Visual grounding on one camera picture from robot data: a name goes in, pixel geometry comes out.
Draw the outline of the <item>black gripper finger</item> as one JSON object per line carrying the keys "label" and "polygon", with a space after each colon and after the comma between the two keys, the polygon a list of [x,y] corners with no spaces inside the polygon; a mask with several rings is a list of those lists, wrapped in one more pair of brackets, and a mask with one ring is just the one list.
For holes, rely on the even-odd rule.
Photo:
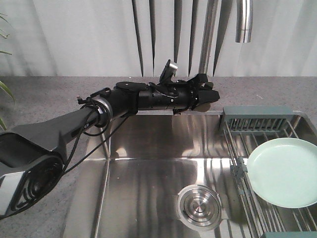
{"label": "black gripper finger", "polygon": [[219,93],[215,90],[202,90],[199,91],[195,97],[194,103],[192,105],[192,110],[194,111],[195,107],[205,103],[215,103],[219,100]]}

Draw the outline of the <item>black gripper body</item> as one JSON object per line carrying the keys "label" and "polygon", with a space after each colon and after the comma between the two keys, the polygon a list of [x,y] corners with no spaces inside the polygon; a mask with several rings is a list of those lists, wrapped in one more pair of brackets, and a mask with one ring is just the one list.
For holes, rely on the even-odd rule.
{"label": "black gripper body", "polygon": [[172,110],[177,115],[192,110],[195,97],[202,90],[213,90],[213,83],[208,81],[206,74],[200,73],[188,81],[177,80],[164,85],[149,83],[146,90],[139,92],[137,109]]}

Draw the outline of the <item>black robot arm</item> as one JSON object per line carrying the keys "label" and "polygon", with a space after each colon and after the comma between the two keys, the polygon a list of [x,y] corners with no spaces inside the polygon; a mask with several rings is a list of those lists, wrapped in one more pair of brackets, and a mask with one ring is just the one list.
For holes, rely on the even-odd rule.
{"label": "black robot arm", "polygon": [[72,158],[66,146],[92,126],[108,127],[117,118],[138,111],[172,110],[179,114],[218,101],[205,74],[158,84],[118,82],[88,98],[78,98],[81,108],[34,124],[19,125],[0,135],[0,217],[18,214],[48,194],[65,174]]}

